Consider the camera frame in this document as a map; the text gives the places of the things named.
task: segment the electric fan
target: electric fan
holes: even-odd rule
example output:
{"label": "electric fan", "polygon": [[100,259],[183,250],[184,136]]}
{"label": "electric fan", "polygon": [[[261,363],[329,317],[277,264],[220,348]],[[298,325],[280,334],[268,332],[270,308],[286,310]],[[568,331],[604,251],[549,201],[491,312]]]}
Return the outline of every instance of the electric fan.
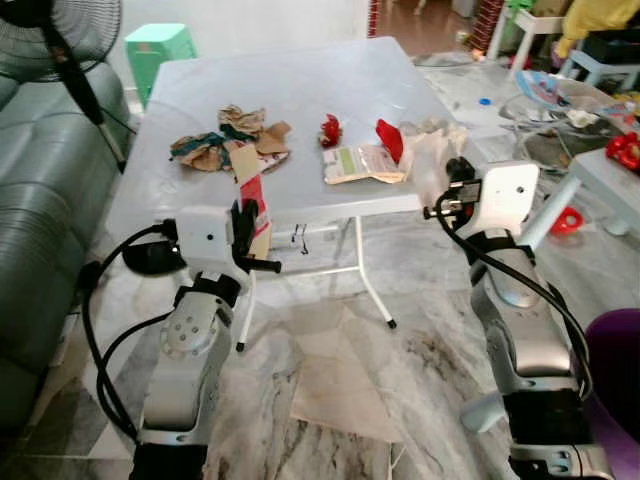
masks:
{"label": "electric fan", "polygon": [[119,0],[0,0],[0,75],[62,81],[122,171],[124,156],[85,76],[113,47],[120,17]]}

